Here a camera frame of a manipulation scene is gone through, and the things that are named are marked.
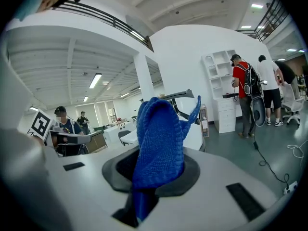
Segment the white shelf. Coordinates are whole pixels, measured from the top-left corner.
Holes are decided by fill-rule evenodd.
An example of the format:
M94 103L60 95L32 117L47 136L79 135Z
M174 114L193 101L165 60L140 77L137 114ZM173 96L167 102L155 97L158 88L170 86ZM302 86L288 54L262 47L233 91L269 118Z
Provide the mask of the white shelf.
M224 77L232 77L232 74L227 74L227 75L220 76L220 78L224 78Z
M230 61L227 61L227 62L224 62L224 63L219 63L217 65L222 65L222 64L230 64L231 65L231 62Z
M233 93L234 91L231 85L233 68L230 58L235 53L235 50L226 50L202 56L202 62L205 66L214 99L222 98L223 94Z

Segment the white t-shirt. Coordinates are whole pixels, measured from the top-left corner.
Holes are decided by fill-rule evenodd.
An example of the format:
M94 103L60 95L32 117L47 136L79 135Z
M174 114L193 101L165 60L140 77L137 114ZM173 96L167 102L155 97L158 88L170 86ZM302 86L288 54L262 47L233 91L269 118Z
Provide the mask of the white t-shirt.
M258 64L258 71L262 80L267 80L267 85L262 85L263 90L274 90L278 88L275 72L278 66L271 60L263 60Z

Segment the railing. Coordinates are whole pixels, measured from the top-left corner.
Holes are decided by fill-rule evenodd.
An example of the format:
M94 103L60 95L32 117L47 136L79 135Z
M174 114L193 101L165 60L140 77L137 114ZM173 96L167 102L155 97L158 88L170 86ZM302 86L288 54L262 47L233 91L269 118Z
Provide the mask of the railing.
M143 36L141 33L137 32L132 27L127 25L125 22L119 20L113 15L110 15L106 12L98 10L94 7L91 7L91 6L88 6L86 4L79 3L79 2L67 1L64 4L60 5L59 7L53 8L53 10L76 13L76 14L87 16L90 18L98 19L130 35L131 37L139 41L141 44L145 45L147 48L153 51L153 48L152 48L152 45L151 45L151 42L148 36L146 37Z
M237 30L248 36L265 40L289 15L288 11L279 0L273 0L268 11L254 30Z

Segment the blue towel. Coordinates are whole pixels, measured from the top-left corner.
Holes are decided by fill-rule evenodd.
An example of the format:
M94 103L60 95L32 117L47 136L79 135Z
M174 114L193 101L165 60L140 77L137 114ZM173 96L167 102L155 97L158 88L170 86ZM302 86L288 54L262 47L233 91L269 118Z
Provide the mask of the blue towel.
M132 184L136 215L143 220L148 214L142 189L157 188L179 177L183 171L183 140L198 117L201 97L188 121L181 121L166 100L151 98L141 104L137 118L139 156Z

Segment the white ceiling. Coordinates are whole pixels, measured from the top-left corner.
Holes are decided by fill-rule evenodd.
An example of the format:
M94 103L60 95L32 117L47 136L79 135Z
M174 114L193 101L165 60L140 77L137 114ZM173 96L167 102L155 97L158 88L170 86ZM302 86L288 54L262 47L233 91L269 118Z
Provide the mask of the white ceiling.
M289 36L287 36L285 39L277 43L275 46L271 47L269 49L269 53L273 60L290 59L303 54L299 53L298 51L287 51L288 49L302 49L300 39L298 38L298 35L295 31Z
M202 24L237 29L244 18L250 0L118 0L139 12L141 22L129 15L127 23L143 35L151 35L147 26L156 30L166 26Z
M71 37L69 30L79 39ZM119 98L139 87L133 54L91 32L21 27L9 31L8 52L13 69L36 98L32 105L43 109L79 104L84 96L89 96L88 102ZM158 66L149 64L149 70L154 84L161 82ZM96 73L102 77L89 89Z
M267 3L271 3L273 0L250 0L249 6L247 7L245 16L241 22L241 24L238 27L238 30L243 30L241 29L242 26L251 26L251 30L254 30L262 18L264 17L265 13L267 12L268 8L266 6ZM252 8L252 4L258 4L262 5L262 9L258 8Z

